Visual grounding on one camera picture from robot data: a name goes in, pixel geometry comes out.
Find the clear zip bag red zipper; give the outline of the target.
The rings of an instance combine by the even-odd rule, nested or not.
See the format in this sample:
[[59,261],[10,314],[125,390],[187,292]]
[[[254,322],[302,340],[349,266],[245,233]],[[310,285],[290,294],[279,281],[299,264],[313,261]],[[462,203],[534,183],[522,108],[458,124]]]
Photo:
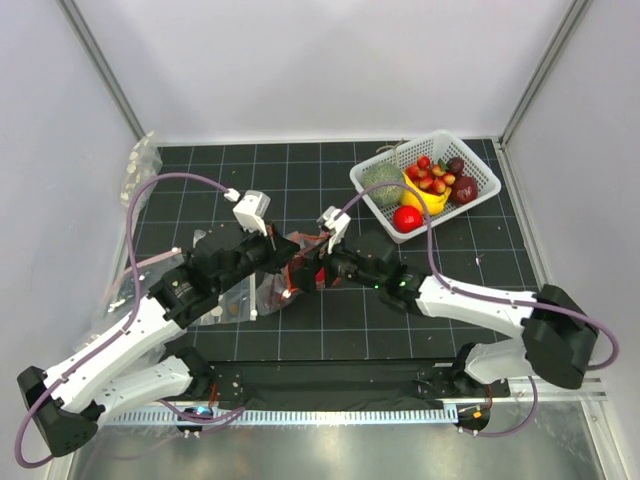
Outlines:
[[327,237],[326,233],[309,235],[298,231],[286,235],[300,250],[277,274],[264,275],[256,290],[257,311],[260,316],[270,315],[287,307],[302,293],[311,294],[339,284],[339,279],[328,283],[325,268],[315,264],[316,248]]

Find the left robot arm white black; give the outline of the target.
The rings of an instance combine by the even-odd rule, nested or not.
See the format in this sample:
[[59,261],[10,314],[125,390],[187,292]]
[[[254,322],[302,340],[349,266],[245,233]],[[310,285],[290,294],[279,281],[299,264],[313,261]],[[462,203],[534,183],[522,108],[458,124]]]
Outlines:
[[252,274],[276,273],[300,250],[274,226],[265,234],[233,234],[220,247],[208,232],[183,262],[168,270],[132,310],[99,339],[46,370],[31,366],[17,378],[51,457],[83,447],[110,418],[148,402],[186,396],[200,400],[214,384],[208,362],[192,347],[125,375],[124,370],[158,345],[181,334],[217,307],[220,296]]

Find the purple grape bunch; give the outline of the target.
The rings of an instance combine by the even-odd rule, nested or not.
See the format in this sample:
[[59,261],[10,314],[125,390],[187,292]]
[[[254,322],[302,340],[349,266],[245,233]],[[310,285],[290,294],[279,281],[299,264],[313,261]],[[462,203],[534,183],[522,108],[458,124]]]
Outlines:
[[261,315],[269,315],[286,307],[289,298],[284,296],[286,284],[280,278],[265,279],[257,289],[257,306]]

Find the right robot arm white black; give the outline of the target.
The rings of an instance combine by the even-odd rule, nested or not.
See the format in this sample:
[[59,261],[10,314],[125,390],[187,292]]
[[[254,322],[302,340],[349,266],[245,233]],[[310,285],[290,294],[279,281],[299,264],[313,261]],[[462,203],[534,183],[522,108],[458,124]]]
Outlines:
[[376,234],[353,245],[320,241],[294,257],[289,278],[306,293],[316,290],[319,279],[327,287],[350,281],[377,290],[381,302],[400,313],[450,318],[504,335],[500,342],[463,345],[435,378],[446,393],[472,396],[497,381],[533,375],[577,390],[599,334],[558,287],[504,291],[439,277],[430,268],[402,263],[391,243]]

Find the red pepper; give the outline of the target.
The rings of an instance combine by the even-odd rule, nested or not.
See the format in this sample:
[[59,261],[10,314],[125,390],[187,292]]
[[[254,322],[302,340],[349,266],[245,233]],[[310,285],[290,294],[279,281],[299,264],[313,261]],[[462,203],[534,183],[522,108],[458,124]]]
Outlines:
[[410,205],[403,205],[396,209],[393,215],[393,225],[400,233],[409,233],[423,225],[421,211]]

